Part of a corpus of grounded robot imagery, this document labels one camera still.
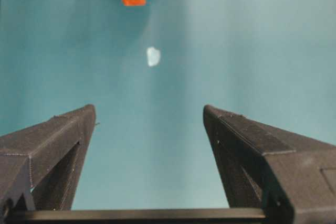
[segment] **teal background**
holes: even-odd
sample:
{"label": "teal background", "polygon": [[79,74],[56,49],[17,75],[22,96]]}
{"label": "teal background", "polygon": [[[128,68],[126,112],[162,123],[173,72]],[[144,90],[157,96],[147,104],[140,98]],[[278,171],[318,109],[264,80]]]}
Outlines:
{"label": "teal background", "polygon": [[75,209],[225,207],[203,106],[336,144],[335,64],[336,0],[1,0],[0,135],[93,103]]}

